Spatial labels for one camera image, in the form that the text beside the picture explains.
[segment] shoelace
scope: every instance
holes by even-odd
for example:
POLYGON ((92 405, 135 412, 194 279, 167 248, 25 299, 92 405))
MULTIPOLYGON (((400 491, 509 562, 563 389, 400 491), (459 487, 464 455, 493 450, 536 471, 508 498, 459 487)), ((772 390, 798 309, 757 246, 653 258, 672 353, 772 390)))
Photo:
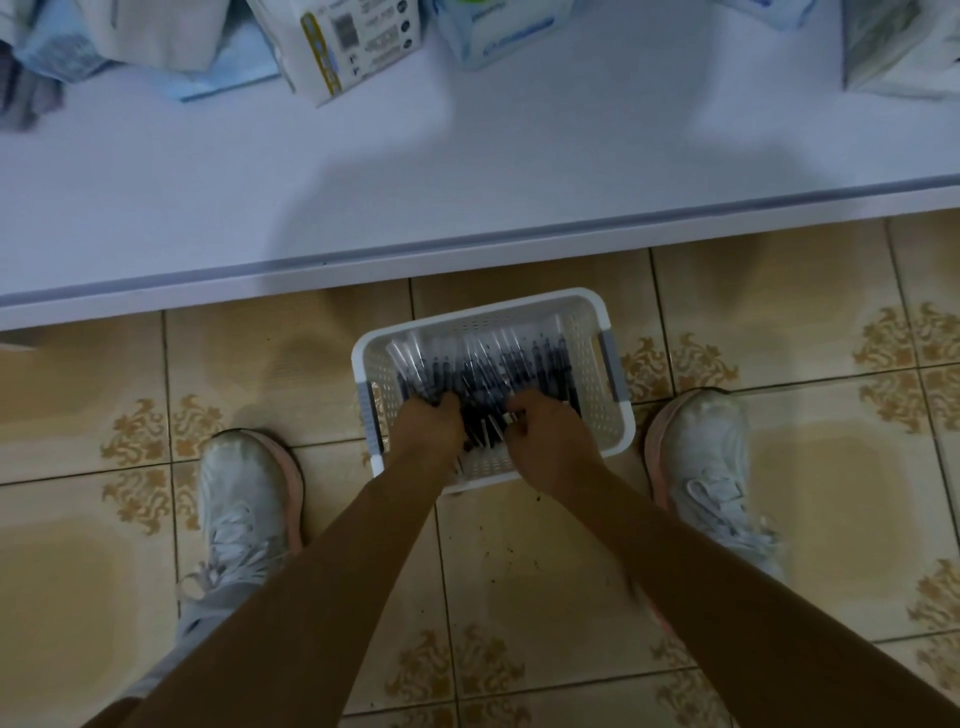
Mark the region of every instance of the shoelace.
POLYGON ((210 559, 196 571, 183 577, 178 587, 180 598, 191 599, 182 590, 187 580, 196 581, 204 593, 227 584, 262 584, 285 556, 284 549, 269 538, 250 541, 253 514, 245 503, 238 503, 209 526, 210 559))
POLYGON ((723 546, 742 546, 764 555, 772 554, 780 544, 780 536, 764 519, 759 528, 747 515, 743 483, 727 472, 705 469, 703 478, 692 478, 684 488, 700 506, 714 527, 714 538, 723 546), (720 498, 715 494, 729 495, 720 498))

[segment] gray pants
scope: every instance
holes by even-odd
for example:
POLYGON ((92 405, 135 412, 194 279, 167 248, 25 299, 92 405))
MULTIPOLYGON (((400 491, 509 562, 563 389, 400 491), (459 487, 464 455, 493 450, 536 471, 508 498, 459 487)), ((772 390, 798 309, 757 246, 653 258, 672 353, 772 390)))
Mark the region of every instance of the gray pants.
POLYGON ((196 601, 185 599, 181 604, 180 621, 177 624, 177 642, 174 648, 142 678, 127 688, 119 698, 145 698, 174 668, 183 662, 207 635, 236 611, 247 598, 256 592, 258 584, 227 584, 207 592, 196 601))

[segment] sneaker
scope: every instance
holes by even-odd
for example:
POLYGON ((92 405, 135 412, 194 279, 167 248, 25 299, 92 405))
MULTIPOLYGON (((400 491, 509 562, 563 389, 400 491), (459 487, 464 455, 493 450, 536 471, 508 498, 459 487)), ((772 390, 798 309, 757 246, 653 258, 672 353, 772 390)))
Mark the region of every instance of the sneaker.
POLYGON ((739 400, 715 389, 692 390, 654 419, 644 459, 659 506, 782 582, 780 537, 747 511, 749 432, 739 400))
POLYGON ((263 584, 303 550, 303 477, 282 445, 259 432, 214 435, 200 459, 197 510, 208 560, 195 578, 205 593, 228 584, 263 584))

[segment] blue package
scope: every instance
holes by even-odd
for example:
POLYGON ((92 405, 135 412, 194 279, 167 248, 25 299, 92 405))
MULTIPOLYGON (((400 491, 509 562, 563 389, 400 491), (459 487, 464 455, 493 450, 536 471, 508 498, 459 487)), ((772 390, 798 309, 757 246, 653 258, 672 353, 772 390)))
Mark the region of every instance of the blue package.
POLYGON ((437 27, 464 68, 476 69, 564 25, 576 0, 432 0, 437 27))
POLYGON ((758 17, 779 31, 800 28, 817 0, 717 0, 722 5, 758 17))
POLYGON ((13 56, 34 73, 67 84, 82 81, 110 63, 97 52, 73 0, 46 0, 13 56))
POLYGON ((280 75, 274 49, 257 25, 246 2, 233 2, 224 35, 213 63, 206 71, 155 71, 165 96, 188 101, 280 75))

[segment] forearm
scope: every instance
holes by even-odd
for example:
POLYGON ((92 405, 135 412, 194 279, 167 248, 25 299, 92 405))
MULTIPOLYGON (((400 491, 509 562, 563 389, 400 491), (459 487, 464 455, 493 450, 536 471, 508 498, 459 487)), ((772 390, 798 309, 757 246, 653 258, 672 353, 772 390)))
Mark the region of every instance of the forearm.
POLYGON ((448 477, 408 451, 252 596, 124 726, 334 726, 448 477))
POLYGON ((939 693, 602 465, 557 499, 657 605, 739 724, 956 725, 939 693))

